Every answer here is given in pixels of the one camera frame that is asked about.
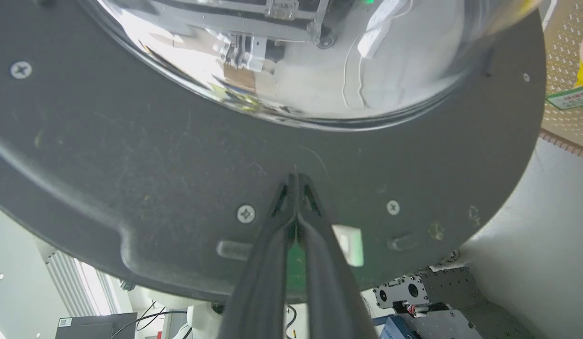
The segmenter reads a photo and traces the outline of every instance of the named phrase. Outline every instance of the shiny reflective surface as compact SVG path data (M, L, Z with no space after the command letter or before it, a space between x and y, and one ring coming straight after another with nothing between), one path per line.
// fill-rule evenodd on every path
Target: shiny reflective surface
M320 129L372 129L426 112L485 57L493 34L539 2L86 1L196 94Z

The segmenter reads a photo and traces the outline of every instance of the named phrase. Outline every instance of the perforated metal plate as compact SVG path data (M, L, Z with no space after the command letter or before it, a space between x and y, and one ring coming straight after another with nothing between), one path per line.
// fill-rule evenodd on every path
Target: perforated metal plate
M547 49L547 94L573 88L583 39L583 0L559 0L544 30ZM544 107L543 129L583 147L583 109Z

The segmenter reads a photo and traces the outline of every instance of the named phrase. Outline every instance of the gray floor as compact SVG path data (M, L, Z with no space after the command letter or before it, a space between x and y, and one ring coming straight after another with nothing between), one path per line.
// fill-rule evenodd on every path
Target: gray floor
M539 140L513 195L461 253L481 292L539 339L583 338L583 159Z

